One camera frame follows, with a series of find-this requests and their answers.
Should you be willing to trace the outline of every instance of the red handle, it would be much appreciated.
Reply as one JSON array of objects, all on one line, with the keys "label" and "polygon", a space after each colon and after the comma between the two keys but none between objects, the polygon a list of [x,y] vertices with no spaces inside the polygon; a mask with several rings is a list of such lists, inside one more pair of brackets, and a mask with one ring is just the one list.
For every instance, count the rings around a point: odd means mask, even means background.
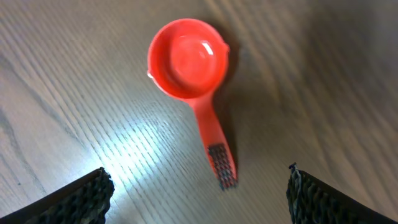
[{"label": "red handle", "polygon": [[208,148],[209,146],[222,144],[226,150],[233,177],[236,179],[236,170],[232,153],[229,150],[228,142],[226,141],[223,129],[221,128],[220,122],[218,121],[217,115],[214,111],[212,95],[203,96],[199,99],[195,99],[194,101],[189,101],[188,104],[192,107],[192,110],[196,116],[201,140],[205,147],[206,155],[208,156],[213,171],[215,174],[217,174],[213,159],[208,153]]}]

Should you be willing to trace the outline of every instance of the wood grain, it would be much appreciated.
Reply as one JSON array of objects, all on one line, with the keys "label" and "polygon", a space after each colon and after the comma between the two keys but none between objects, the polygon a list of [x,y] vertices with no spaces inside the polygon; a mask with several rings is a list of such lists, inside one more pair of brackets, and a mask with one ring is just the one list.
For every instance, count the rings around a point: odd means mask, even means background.
[{"label": "wood grain", "polygon": [[[100,166],[109,223],[289,223],[287,166],[398,220],[398,3],[0,2],[0,216]],[[232,48],[215,105],[222,192],[190,108],[146,76],[155,33],[203,19]]]}]

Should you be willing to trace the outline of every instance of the red spoon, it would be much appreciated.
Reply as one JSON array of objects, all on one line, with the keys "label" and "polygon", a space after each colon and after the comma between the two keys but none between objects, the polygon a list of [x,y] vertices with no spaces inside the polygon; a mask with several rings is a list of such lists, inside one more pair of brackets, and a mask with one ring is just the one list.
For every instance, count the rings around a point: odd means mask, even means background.
[{"label": "red spoon", "polygon": [[229,47],[209,24],[179,19],[154,37],[148,53],[148,76],[172,98],[188,103],[195,113],[209,162],[222,189],[236,185],[236,169],[213,95],[225,77]]}]

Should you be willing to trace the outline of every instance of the wooden surface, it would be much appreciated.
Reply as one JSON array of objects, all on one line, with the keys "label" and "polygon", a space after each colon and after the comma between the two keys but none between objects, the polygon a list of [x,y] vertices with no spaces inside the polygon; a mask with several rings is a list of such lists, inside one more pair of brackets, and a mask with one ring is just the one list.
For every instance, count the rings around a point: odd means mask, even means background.
[{"label": "wooden surface", "polygon": [[[1,1],[0,217],[103,166],[107,223],[289,223],[297,162],[398,220],[397,13],[393,0]],[[218,187],[190,108],[146,75],[151,39],[182,17],[232,48],[215,104],[236,190]]]}]

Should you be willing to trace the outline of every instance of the red scoop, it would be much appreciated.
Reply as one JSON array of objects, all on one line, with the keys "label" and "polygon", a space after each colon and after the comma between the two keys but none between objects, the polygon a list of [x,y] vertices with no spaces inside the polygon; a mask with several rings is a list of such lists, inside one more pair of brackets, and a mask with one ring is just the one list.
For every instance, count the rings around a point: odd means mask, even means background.
[{"label": "red scoop", "polygon": [[[213,171],[220,179],[224,174],[217,167],[228,166],[235,182],[233,158],[212,104],[228,67],[228,52],[228,45],[212,26],[196,19],[179,19],[154,37],[149,47],[148,76],[167,95],[192,107]],[[214,146],[225,149],[226,164],[215,161],[210,152]]]}]

